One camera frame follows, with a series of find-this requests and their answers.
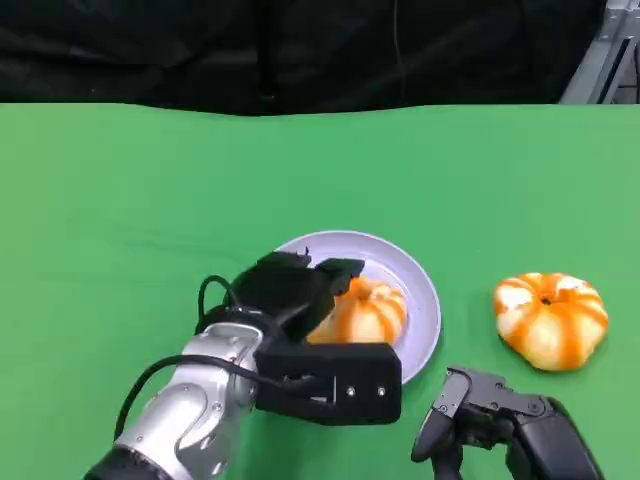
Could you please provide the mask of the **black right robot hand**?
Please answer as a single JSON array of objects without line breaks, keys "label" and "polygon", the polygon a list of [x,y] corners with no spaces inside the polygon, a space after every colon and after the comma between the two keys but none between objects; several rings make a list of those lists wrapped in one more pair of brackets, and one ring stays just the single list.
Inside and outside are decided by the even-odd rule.
[{"label": "black right robot hand", "polygon": [[514,479],[602,479],[604,474],[558,400],[519,393],[506,379],[450,366],[414,441],[411,460],[429,460],[436,479],[460,479],[465,446],[507,447]]}]

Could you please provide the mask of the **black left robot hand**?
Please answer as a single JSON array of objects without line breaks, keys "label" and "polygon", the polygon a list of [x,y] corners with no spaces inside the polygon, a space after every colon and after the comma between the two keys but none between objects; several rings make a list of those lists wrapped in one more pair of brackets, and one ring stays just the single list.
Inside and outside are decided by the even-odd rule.
[{"label": "black left robot hand", "polygon": [[227,302],[266,315],[294,342],[304,340],[335,307],[365,262],[328,258],[311,264],[308,254],[274,251],[241,273],[231,284]]}]

